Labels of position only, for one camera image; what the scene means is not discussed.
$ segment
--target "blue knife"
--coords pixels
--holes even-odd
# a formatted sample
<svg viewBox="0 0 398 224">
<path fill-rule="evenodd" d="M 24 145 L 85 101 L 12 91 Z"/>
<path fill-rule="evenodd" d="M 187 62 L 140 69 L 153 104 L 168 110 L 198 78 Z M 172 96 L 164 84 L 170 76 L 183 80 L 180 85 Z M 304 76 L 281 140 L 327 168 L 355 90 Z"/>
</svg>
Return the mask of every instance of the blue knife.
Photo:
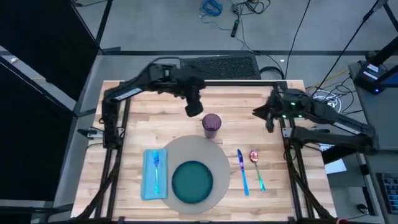
<svg viewBox="0 0 398 224">
<path fill-rule="evenodd" d="M 243 156 L 242 152 L 239 149 L 238 149 L 238 158 L 239 158 L 239 166 L 241 167 L 241 172 L 242 172 L 244 194 L 246 196 L 249 196 L 248 182 L 246 181 L 246 175 L 244 174 Z"/>
</svg>

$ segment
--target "wooden tabletop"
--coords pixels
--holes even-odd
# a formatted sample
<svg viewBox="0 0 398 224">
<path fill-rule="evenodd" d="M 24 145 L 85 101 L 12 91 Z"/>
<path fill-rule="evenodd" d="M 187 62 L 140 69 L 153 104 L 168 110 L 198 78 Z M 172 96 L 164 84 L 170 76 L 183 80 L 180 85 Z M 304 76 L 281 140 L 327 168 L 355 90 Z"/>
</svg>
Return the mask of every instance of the wooden tabletop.
<svg viewBox="0 0 398 224">
<path fill-rule="evenodd" d="M 100 99 L 105 89 L 117 86 L 119 82 L 103 83 Z M 289 88 L 304 89 L 303 82 L 288 81 Z M 185 114 L 185 100 L 169 94 L 158 95 L 145 92 L 132 98 L 124 142 L 118 191 L 113 219 L 119 216 L 126 220 L 211 220 L 211 221 L 286 221 L 294 217 L 294 204 L 290 189 L 287 164 L 282 154 L 284 147 L 279 124 L 275 131 L 268 133 L 265 122 L 251 114 L 254 108 L 262 106 L 271 86 L 208 86 L 201 91 L 204 112 L 189 118 Z M 142 179 L 142 153 L 145 149 L 162 148 L 171 140 L 185 135 L 204 136 L 200 120 L 208 113 L 218 114 L 223 125 L 214 142 L 220 145 L 230 164 L 230 184 L 224 198 L 211 210 L 199 215 L 180 215 L 169 209 L 161 200 L 142 201 L 140 187 Z M 98 123 L 101 114 L 101 100 L 98 102 L 94 127 L 103 128 Z M 297 126 L 312 127 L 313 123 L 304 119 L 296 120 Z M 250 196 L 243 193 L 236 149 L 248 155 L 250 150 L 259 151 L 257 163 L 266 192 L 259 190 L 254 165 L 245 162 L 246 178 Z M 320 152 L 303 148 L 303 161 L 308 184 L 318 201 L 336 215 L 330 187 Z M 105 150 L 101 145 L 92 146 L 86 152 L 81 172 L 78 192 L 72 216 L 79 215 L 97 193 L 100 186 Z M 300 192 L 303 213 L 305 205 Z M 108 204 L 108 194 L 104 197 L 103 216 Z"/>
</svg>

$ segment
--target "purple glass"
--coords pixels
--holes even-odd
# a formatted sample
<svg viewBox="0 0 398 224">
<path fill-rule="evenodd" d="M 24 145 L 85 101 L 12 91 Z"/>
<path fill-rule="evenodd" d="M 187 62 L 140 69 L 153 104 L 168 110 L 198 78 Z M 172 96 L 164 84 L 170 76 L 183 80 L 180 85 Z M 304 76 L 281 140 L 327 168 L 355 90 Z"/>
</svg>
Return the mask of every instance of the purple glass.
<svg viewBox="0 0 398 224">
<path fill-rule="evenodd" d="M 212 139 L 216 137 L 217 131 L 221 127 L 221 118 L 216 114 L 208 114 L 202 119 L 201 124 L 205 129 L 206 138 Z"/>
</svg>

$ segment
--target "concrete floor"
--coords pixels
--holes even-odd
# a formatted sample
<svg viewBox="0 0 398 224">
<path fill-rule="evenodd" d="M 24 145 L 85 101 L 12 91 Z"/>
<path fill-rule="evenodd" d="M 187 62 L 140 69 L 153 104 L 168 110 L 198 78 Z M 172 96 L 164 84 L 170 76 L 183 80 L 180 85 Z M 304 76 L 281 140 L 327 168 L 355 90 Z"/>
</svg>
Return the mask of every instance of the concrete floor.
<svg viewBox="0 0 398 224">
<path fill-rule="evenodd" d="M 95 1 L 81 0 L 80 2 L 89 4 Z M 220 27 L 229 29 L 236 16 L 229 10 L 231 5 L 229 0 L 219 0 L 219 2 L 224 5 L 223 13 L 219 17 L 207 17 L 205 21 L 215 21 Z M 294 50 L 342 50 L 374 2 L 375 0 L 312 1 L 298 33 Z M 121 47 L 122 50 L 240 50 L 242 43 L 230 38 L 229 31 L 219 30 L 214 24 L 202 23 L 199 18 L 200 3 L 199 0 L 114 0 L 100 45 L 102 48 Z M 248 46 L 256 50 L 290 50 L 306 4 L 307 1 L 304 0 L 273 0 L 263 14 L 244 16 L 245 38 Z M 398 17 L 398 2 L 391 1 L 389 4 Z M 78 8 L 80 16 L 94 36 L 98 32 L 105 5 L 104 2 Z M 240 28 L 237 36 L 242 38 Z M 396 36 L 397 31 L 386 12 L 381 9 L 365 23 L 348 50 L 380 49 Z M 287 55 L 271 56 L 280 63 L 283 69 L 285 68 Z M 155 57 L 99 56 L 93 66 L 82 110 L 96 105 L 103 80 L 131 79 L 153 58 Z M 275 65 L 266 56 L 256 58 L 259 67 Z M 363 56 L 344 56 L 332 74 L 346 69 L 349 63 L 363 59 Z M 316 84 L 326 75 L 335 60 L 336 56 L 292 56 L 288 79 L 304 80 L 306 86 Z M 398 57 L 392 57 L 388 63 L 397 64 Z M 37 77 L 37 74 L 31 72 L 30 68 L 26 68 L 22 62 L 16 63 L 16 66 L 27 75 L 31 73 L 32 77 Z M 342 81 L 347 76 L 344 74 L 329 83 Z M 262 79 L 278 78 L 273 73 L 263 73 L 261 77 Z M 346 86 L 354 89 L 351 80 L 346 82 Z M 344 96 L 343 107 L 347 106 L 350 100 L 349 95 Z M 360 109 L 358 97 L 354 94 L 354 104 L 348 111 Z M 361 113 L 352 114 L 351 117 L 364 121 Z M 77 128 L 87 128 L 92 122 L 93 117 L 80 119 Z M 55 200 L 56 206 L 74 201 L 86 145 L 86 139 L 78 134 L 74 135 Z M 339 217 L 349 218 L 360 215 L 354 205 L 364 203 L 360 189 L 363 179 L 358 172 L 358 162 L 355 157 L 346 158 L 345 162 L 348 172 L 332 174 L 330 184 L 337 214 Z M 342 179 L 345 180 L 345 184 L 337 184 Z M 52 220 L 68 216 L 69 214 L 61 214 L 52 217 Z M 355 221 L 383 222 L 379 217 L 362 217 Z"/>
</svg>

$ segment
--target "napkin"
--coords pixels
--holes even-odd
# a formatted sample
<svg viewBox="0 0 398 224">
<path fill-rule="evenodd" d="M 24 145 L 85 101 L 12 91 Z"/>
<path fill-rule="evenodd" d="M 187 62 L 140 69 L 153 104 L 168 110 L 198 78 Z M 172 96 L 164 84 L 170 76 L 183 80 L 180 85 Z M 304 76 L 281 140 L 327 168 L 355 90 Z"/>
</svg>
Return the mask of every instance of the napkin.
<svg viewBox="0 0 398 224">
<path fill-rule="evenodd" d="M 157 166 L 157 178 L 159 194 L 155 194 L 155 163 L 152 153 L 159 152 L 159 164 Z M 146 149 L 142 163 L 141 199 L 153 200 L 167 198 L 167 150 Z"/>
</svg>

